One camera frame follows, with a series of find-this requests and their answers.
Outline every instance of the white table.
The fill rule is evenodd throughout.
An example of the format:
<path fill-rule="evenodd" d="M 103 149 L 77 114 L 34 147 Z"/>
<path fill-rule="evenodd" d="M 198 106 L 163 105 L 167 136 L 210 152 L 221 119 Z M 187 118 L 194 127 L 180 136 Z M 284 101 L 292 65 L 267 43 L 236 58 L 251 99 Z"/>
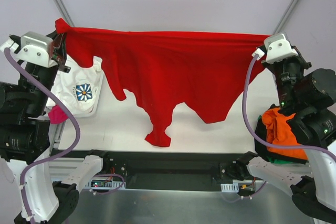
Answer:
<path fill-rule="evenodd" d="M 75 150 L 107 151 L 244 153 L 254 150 L 254 140 L 248 133 L 241 113 L 241 94 L 224 122 L 205 124 L 184 103 L 176 106 L 173 122 L 166 129 L 171 146 L 160 148 L 144 140 L 152 131 L 145 111 L 136 106 L 135 96 L 125 91 L 127 99 L 120 102 L 112 94 L 104 78 L 96 114 L 78 119 L 81 139 Z M 273 103 L 278 103 L 272 74 L 266 69 L 250 84 L 248 118 L 253 127 L 257 119 Z M 59 149 L 66 149 L 75 139 L 72 123 L 66 122 Z"/>

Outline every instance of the purple cable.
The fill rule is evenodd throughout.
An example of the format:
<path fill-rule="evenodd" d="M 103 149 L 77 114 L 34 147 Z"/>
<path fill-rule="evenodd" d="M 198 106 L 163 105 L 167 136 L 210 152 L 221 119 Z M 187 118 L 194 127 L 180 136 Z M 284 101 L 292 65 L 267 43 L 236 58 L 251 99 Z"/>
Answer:
<path fill-rule="evenodd" d="M 33 85 L 35 85 L 39 90 L 41 90 L 45 95 L 47 95 L 48 97 L 50 97 L 65 113 L 66 115 L 69 117 L 70 121 L 72 122 L 73 126 L 75 127 L 75 131 L 76 131 L 76 137 L 74 142 L 64 151 L 57 153 L 54 156 L 48 157 L 48 158 L 44 158 L 41 159 L 39 161 L 33 162 L 30 165 L 28 165 L 26 168 L 24 168 L 24 170 L 22 171 L 21 175 L 20 175 L 20 185 L 24 185 L 25 184 L 25 175 L 27 173 L 27 171 L 29 169 L 31 169 L 32 167 L 45 163 L 45 162 L 49 162 L 49 161 L 53 161 L 56 158 L 62 157 L 66 154 L 68 154 L 69 152 L 71 152 L 73 150 L 73 148 L 75 148 L 75 146 L 78 144 L 79 139 L 80 139 L 80 128 L 79 128 L 79 124 L 77 122 L 77 120 L 75 119 L 75 117 L 73 116 L 73 114 L 71 114 L 71 112 L 67 109 L 67 107 L 53 94 L 51 93 L 50 90 L 48 90 L 46 87 L 44 87 L 38 80 L 36 80 L 33 76 L 31 76 L 25 69 L 23 69 L 12 57 L 11 53 L 10 53 L 10 49 L 9 48 L 5 48 L 4 50 L 6 59 L 9 61 L 9 63 L 20 73 L 22 74 L 24 77 L 27 78 L 27 80 L 29 80 Z M 29 207 L 29 203 L 28 203 L 28 199 L 27 199 L 27 193 L 26 193 L 26 189 L 25 187 L 23 187 L 23 189 L 21 190 L 21 196 L 22 196 L 22 201 L 23 201 L 23 205 L 27 211 L 28 216 L 32 216 L 32 212 L 31 209 Z M 31 218 L 30 220 L 31 224 L 35 224 L 35 220 L 34 217 Z"/>
<path fill-rule="evenodd" d="M 107 191 L 106 193 L 97 193 L 97 195 L 107 195 L 107 194 L 113 194 L 114 192 L 116 192 L 119 188 L 121 188 L 124 184 L 125 184 L 125 179 L 123 178 L 123 176 L 119 175 L 119 174 L 96 174 L 95 177 L 110 177 L 110 176 L 114 176 L 114 177 L 118 177 L 121 178 L 122 183 L 120 184 L 120 186 L 118 186 L 117 188 Z"/>
<path fill-rule="evenodd" d="M 289 145 L 289 146 L 285 146 L 285 145 L 274 145 L 274 144 L 270 144 L 267 143 L 266 141 L 262 140 L 252 129 L 250 123 L 248 122 L 248 118 L 247 118 L 247 113 L 246 113 L 246 104 L 247 104 L 247 90 L 248 90 L 248 84 L 250 82 L 250 77 L 251 77 L 251 72 L 252 72 L 252 68 L 254 66 L 254 64 L 256 63 L 257 59 L 258 59 L 259 55 L 256 54 L 253 57 L 253 60 L 251 61 L 250 65 L 248 66 L 248 70 L 246 73 L 246 79 L 245 79 L 245 85 L 244 85 L 244 91 L 243 91 L 243 118 L 244 118 L 244 122 L 245 125 L 248 129 L 248 131 L 250 132 L 250 134 L 261 144 L 267 146 L 267 147 L 272 147 L 272 148 L 277 148 L 277 149 L 305 149 L 305 150 L 315 150 L 315 151 L 321 151 L 323 153 L 328 154 L 335 162 L 336 162 L 336 156 L 330 152 L 329 150 L 323 149 L 321 147 L 316 147 L 316 146 L 310 146 L 310 145 L 300 145 L 300 146 L 293 146 L 293 145 Z"/>
<path fill-rule="evenodd" d="M 237 198 L 237 199 L 234 199 L 234 200 L 228 200 L 228 199 L 224 198 L 223 194 L 221 194 L 221 197 L 222 197 L 222 199 L 223 199 L 225 202 L 228 202 L 228 203 L 235 203 L 235 202 L 240 201 L 240 200 L 242 200 L 242 199 L 249 199 L 250 197 L 254 197 L 254 196 L 256 196 L 257 194 L 259 194 L 260 191 L 266 186 L 266 184 L 267 184 L 267 182 L 265 181 L 265 182 L 262 184 L 262 186 L 261 186 L 258 190 L 256 190 L 256 192 L 255 192 L 254 194 L 252 194 L 252 195 L 250 195 L 250 196 L 244 196 L 243 198 L 240 197 L 240 198 Z"/>

